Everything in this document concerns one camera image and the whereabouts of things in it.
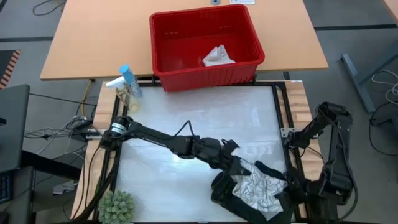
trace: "whiteboard surface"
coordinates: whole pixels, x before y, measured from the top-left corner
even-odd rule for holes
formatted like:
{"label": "whiteboard surface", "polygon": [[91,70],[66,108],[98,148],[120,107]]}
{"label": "whiteboard surface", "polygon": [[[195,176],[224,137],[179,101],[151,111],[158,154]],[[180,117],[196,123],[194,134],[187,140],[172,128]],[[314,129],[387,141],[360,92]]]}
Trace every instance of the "whiteboard surface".
{"label": "whiteboard surface", "polygon": [[[286,171],[272,88],[227,86],[165,93],[142,88],[141,108],[128,116],[174,135],[187,121],[195,134],[239,146],[233,154]],[[180,133],[191,135],[188,126]],[[140,139],[122,146],[117,190],[131,193],[134,222],[245,222],[210,200],[220,170],[198,159],[180,159],[168,149]]]}

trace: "wooden desk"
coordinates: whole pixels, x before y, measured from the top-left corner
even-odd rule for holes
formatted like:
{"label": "wooden desk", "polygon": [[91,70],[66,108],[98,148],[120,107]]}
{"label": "wooden desk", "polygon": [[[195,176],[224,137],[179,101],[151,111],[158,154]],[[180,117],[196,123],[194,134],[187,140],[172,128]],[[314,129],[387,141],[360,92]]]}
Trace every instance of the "wooden desk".
{"label": "wooden desk", "polygon": [[[289,97],[289,104],[290,104],[290,110],[292,112],[292,117],[294,121],[294,126],[295,128],[302,129],[304,128],[309,122],[312,120],[310,108],[308,107],[308,101],[307,101],[307,96],[305,94],[304,90],[304,85],[302,82],[295,82],[295,81],[286,81],[286,88],[287,88],[287,94]],[[279,101],[280,105],[284,104],[282,94],[278,94],[280,96]],[[111,122],[111,117],[112,117],[112,112],[113,112],[113,106],[114,106],[114,100],[115,100],[115,92],[113,90],[110,90],[109,88],[105,87],[105,84],[103,83],[101,93],[99,94],[99,100],[98,100],[98,105],[95,113],[95,118],[94,118],[94,127],[97,129],[108,129],[110,122]],[[287,117],[285,108],[283,106],[280,107],[282,111],[282,118],[283,122],[285,123],[285,126],[287,126]],[[121,114],[123,109],[123,106],[121,105],[119,108],[119,114]],[[98,147],[99,140],[92,140],[87,147],[86,150],[86,159],[85,159],[85,173],[84,175],[80,176],[80,183],[83,182],[83,178],[85,178],[85,189],[84,189],[84,194],[83,194],[83,203],[82,206],[80,206],[80,209],[78,211],[78,214],[80,214],[83,209],[84,209],[84,200],[86,198],[86,188],[87,188],[87,180],[88,180],[88,166],[91,161],[91,158],[93,157],[93,154]],[[320,152],[318,141],[317,140],[311,140],[311,148],[317,150]],[[91,165],[91,174],[90,174],[90,186],[88,189],[88,202],[93,198],[94,192],[96,185],[98,183],[98,179],[101,175],[101,169],[103,166],[103,160],[104,160],[104,153],[105,151],[103,149],[100,149],[97,154],[95,155],[95,158],[93,160],[93,163]],[[313,153],[310,150],[307,150],[304,156],[302,157],[302,164],[303,164],[303,169],[306,178],[310,180],[317,180],[319,178],[320,171],[323,166],[322,160],[319,158],[318,155]],[[72,216],[76,212],[80,199],[81,199],[81,194],[82,194],[82,188],[83,186],[79,184],[76,197],[75,197],[75,203],[73,204],[73,210],[72,210]],[[304,206],[300,205],[300,210],[302,217],[306,217]]]}
{"label": "wooden desk", "polygon": [[397,0],[383,0],[384,4],[390,10],[391,15],[398,24],[398,1]]}
{"label": "wooden desk", "polygon": [[[69,0],[40,78],[116,77],[126,63],[136,75],[152,75],[149,16],[210,6],[210,0]],[[328,68],[302,0],[257,0],[247,7],[266,54],[258,70]]]}

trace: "patterned cloth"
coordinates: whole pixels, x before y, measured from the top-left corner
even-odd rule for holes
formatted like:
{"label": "patterned cloth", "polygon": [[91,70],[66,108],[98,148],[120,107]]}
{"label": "patterned cloth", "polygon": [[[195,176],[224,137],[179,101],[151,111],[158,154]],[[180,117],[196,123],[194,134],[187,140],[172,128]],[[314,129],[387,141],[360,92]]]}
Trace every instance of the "patterned cloth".
{"label": "patterned cloth", "polygon": [[259,210],[263,215],[270,219],[272,216],[283,212],[282,205],[275,195],[281,193],[287,186],[287,182],[273,178],[262,173],[254,164],[241,159],[241,165],[251,172],[251,175],[232,175],[231,177],[237,183],[233,189],[233,195],[239,197],[250,207]]}

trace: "red plastic basket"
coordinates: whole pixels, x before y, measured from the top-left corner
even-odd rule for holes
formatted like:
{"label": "red plastic basket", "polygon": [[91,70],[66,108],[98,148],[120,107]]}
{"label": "red plastic basket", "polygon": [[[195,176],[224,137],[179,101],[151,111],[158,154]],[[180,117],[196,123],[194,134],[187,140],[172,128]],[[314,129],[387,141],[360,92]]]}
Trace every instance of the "red plastic basket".
{"label": "red plastic basket", "polygon": [[[248,82],[265,58],[240,4],[155,13],[150,33],[154,74],[165,91]],[[203,59],[221,44],[236,63],[206,67]]]}

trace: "green plant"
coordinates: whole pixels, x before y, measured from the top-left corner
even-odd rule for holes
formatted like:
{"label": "green plant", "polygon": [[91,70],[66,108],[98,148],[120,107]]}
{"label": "green plant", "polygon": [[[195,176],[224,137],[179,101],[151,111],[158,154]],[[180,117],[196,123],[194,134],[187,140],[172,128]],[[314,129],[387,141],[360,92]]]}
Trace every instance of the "green plant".
{"label": "green plant", "polygon": [[104,224],[127,224],[132,220],[134,202],[127,192],[108,192],[99,201],[99,220]]}

